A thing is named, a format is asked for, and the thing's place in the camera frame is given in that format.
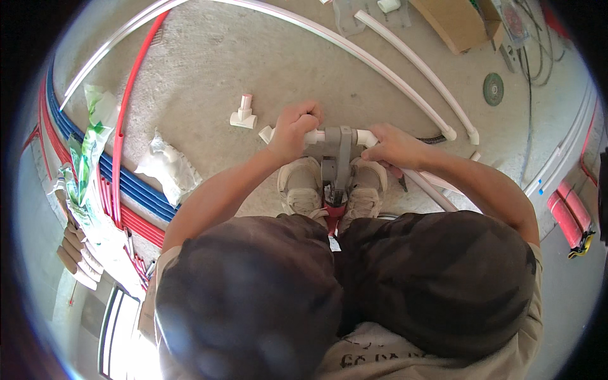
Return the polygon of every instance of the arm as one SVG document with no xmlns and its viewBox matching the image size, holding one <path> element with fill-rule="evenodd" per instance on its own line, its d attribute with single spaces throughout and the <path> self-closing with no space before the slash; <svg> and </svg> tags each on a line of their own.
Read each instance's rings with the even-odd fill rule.
<svg viewBox="0 0 608 380">
<path fill-rule="evenodd" d="M 165 231 L 162 253 L 233 217 L 243 201 L 268 176 L 302 155 L 304 134 L 322 122 L 323 112 L 315 101 L 285 107 L 266 148 L 244 164 L 209 178 L 182 204 Z"/>
<path fill-rule="evenodd" d="M 426 170 L 445 179 L 463 192 L 479 209 L 515 229 L 521 237 L 540 244 L 534 207 L 509 177 L 479 162 L 464 159 L 427 145 L 389 124 L 377 124 L 371 131 L 380 143 L 365 150 L 361 158 L 380 161 L 393 174 L 397 168 Z"/>
</svg>

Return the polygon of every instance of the cardboard box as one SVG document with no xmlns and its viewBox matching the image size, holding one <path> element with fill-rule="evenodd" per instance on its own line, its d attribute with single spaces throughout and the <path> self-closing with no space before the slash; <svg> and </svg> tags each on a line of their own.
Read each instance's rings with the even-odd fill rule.
<svg viewBox="0 0 608 380">
<path fill-rule="evenodd" d="M 426 18 L 454 54 L 494 40 L 496 49 L 502 44 L 505 29 L 491 0 L 477 0 L 488 25 L 470 0 L 410 0 Z"/>
</svg>

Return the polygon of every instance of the beige t-shirt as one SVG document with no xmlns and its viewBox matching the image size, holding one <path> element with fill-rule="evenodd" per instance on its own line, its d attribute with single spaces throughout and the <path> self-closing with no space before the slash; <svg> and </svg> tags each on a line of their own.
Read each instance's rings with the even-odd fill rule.
<svg viewBox="0 0 608 380">
<path fill-rule="evenodd" d="M 541 343 L 541 249 L 530 243 L 537 261 L 536 284 L 527 318 L 519 332 L 501 350 L 477 362 L 442 359 L 426 354 L 405 338 L 373 322 L 357 326 L 325 353 L 315 378 L 319 380 L 357 379 L 522 379 Z M 167 263 L 179 255 L 180 247 L 162 254 L 156 264 L 157 284 Z M 167 351 L 156 328 L 156 338 L 164 379 L 186 380 Z"/>
</svg>

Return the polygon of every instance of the black cable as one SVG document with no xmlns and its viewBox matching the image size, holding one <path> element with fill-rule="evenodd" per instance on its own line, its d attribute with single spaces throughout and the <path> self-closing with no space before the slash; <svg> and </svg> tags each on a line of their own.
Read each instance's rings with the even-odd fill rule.
<svg viewBox="0 0 608 380">
<path fill-rule="evenodd" d="M 532 143 L 532 81 L 530 80 L 530 64 L 528 62 L 528 53 L 526 53 L 525 47 L 523 47 L 522 50 L 523 56 L 526 59 L 526 71 L 528 72 L 528 77 L 526 78 L 528 80 L 528 142 L 526 144 L 526 152 L 523 156 L 522 172 L 519 175 L 520 187 L 523 181 L 523 174 L 525 173 L 526 167 L 528 166 L 528 159 L 530 158 L 530 146 Z M 519 57 L 519 65 L 522 68 L 523 72 L 522 53 L 520 49 L 517 50 L 517 56 Z"/>
<path fill-rule="evenodd" d="M 532 23 L 534 23 L 534 28 L 536 29 L 536 36 L 538 38 L 538 40 L 536 41 L 539 45 L 539 59 L 540 59 L 540 63 L 539 63 L 539 70 L 538 73 L 534 76 L 531 77 L 530 81 L 532 82 L 531 85 L 534 87 L 543 87 L 545 86 L 548 82 L 549 82 L 549 78 L 551 78 L 551 74 L 553 73 L 553 63 L 554 62 L 560 62 L 565 53 L 566 50 L 564 49 L 564 51 L 562 52 L 562 54 L 560 55 L 560 57 L 556 60 L 553 57 L 553 42 L 551 40 L 551 33 L 550 33 L 550 28 L 549 25 L 547 25 L 547 23 L 545 23 L 545 29 L 547 31 L 547 40 L 549 43 L 549 51 L 546 50 L 546 48 L 544 47 L 544 45 L 542 44 L 541 41 L 541 31 L 542 28 L 539 25 L 539 23 L 536 21 L 536 18 L 534 17 L 534 14 L 532 13 L 532 8 L 530 7 L 529 3 L 527 0 L 515 0 L 515 3 L 523 10 L 523 12 L 527 15 L 527 17 L 529 17 L 529 19 L 532 21 Z M 549 56 L 549 70 L 548 70 L 548 74 L 547 77 L 545 78 L 545 80 L 538 84 L 538 83 L 534 83 L 535 80 L 537 80 L 542 73 L 543 67 L 544 67 L 544 56 L 543 56 L 543 52 L 545 52 L 545 54 L 547 54 Z"/>
<path fill-rule="evenodd" d="M 439 144 L 440 142 L 447 141 L 446 137 L 442 134 L 440 134 L 439 136 L 436 136 L 436 137 L 430 137 L 428 139 L 425 139 L 423 137 L 417 137 L 417 139 L 424 143 L 427 143 L 429 145 Z"/>
</svg>

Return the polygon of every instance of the black hose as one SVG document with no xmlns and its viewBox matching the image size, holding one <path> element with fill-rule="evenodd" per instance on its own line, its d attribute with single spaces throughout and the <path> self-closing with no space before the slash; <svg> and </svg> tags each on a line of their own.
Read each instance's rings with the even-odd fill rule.
<svg viewBox="0 0 608 380">
<path fill-rule="evenodd" d="M 440 142 L 444 142 L 447 141 L 446 137 L 442 134 L 440 134 L 437 137 L 430 137 L 428 139 L 425 139 L 423 137 L 416 137 L 418 140 L 427 143 L 429 145 L 433 145 L 433 144 L 439 144 Z"/>
</svg>

